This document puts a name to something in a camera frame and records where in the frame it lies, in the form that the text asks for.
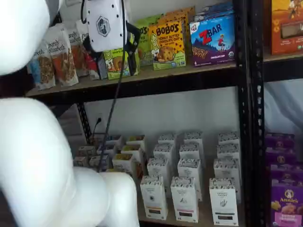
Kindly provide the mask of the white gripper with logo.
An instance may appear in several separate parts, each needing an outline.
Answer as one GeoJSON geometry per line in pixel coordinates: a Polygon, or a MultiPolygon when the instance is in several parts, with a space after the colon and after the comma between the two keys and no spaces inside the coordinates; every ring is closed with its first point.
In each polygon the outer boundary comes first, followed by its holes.
{"type": "MultiPolygon", "coordinates": [[[[123,18],[129,19],[130,5],[128,0],[89,0],[86,2],[86,19],[89,36],[82,44],[88,55],[123,47],[123,18]]],[[[130,75],[135,74],[137,63],[135,53],[140,41],[141,31],[126,22],[126,52],[130,75]]]]}

